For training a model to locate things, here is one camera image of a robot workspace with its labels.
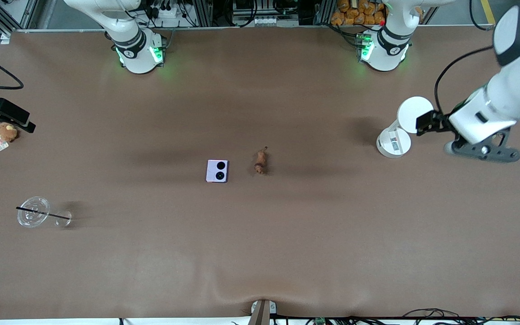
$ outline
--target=yellow tape strip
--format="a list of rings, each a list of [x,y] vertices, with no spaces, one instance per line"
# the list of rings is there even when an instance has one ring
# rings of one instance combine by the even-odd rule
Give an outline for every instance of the yellow tape strip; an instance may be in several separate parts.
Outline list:
[[[483,5],[483,10],[485,11],[487,22],[489,22],[489,24],[495,24],[495,16],[493,16],[493,11],[491,10],[489,0],[481,0],[481,4]]]

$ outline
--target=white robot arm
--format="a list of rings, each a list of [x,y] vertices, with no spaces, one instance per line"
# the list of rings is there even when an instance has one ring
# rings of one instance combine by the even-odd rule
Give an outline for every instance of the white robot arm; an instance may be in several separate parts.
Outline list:
[[[390,71],[404,60],[409,40],[419,23],[417,6],[444,6],[455,0],[382,0],[388,7],[386,23],[377,31],[365,31],[372,44],[361,52],[361,61],[379,71]]]
[[[64,0],[66,4],[97,21],[116,45],[121,63],[134,74],[145,74],[163,64],[163,38],[150,29],[140,28],[128,10],[140,0]]]
[[[505,146],[510,127],[520,121],[520,2],[499,20],[493,46],[501,70],[468,99],[444,115],[431,111],[417,119],[417,135],[453,131],[452,154],[512,162],[520,158]]]

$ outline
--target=black stick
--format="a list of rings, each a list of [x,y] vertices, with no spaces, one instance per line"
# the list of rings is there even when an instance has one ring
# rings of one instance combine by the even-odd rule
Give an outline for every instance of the black stick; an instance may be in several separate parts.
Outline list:
[[[30,210],[30,209],[26,209],[26,208],[21,208],[21,206],[16,206],[15,208],[17,210],[23,210],[23,211],[28,211],[28,212],[35,212],[35,213],[38,213],[38,214],[44,214],[43,212],[40,212],[40,211]],[[62,218],[62,219],[65,219],[65,220],[71,220],[68,217],[58,216],[57,214],[49,214],[49,215],[52,216],[52,217],[56,217],[56,218]]]

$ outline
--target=brown table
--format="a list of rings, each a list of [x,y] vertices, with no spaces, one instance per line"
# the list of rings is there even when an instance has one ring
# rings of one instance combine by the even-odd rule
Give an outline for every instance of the brown table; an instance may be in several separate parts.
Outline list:
[[[491,33],[413,41],[381,73],[328,29],[180,31],[165,68],[134,75],[101,33],[14,34],[0,63],[25,89],[0,96],[37,129],[0,152],[0,319],[239,316],[258,298],[302,316],[520,314],[520,161],[448,156],[450,134],[398,160],[374,146]],[[492,53],[460,62],[443,105],[497,70]],[[254,175],[264,146],[270,175]],[[204,181],[211,158],[227,184]],[[73,227],[21,227],[35,195]]]

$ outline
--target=white paper tag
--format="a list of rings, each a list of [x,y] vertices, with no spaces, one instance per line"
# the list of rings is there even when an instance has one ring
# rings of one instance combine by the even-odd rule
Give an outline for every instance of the white paper tag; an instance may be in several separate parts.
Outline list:
[[[1,150],[4,150],[5,148],[9,147],[9,144],[7,143],[7,141],[3,141],[1,138],[0,138],[0,151]]]

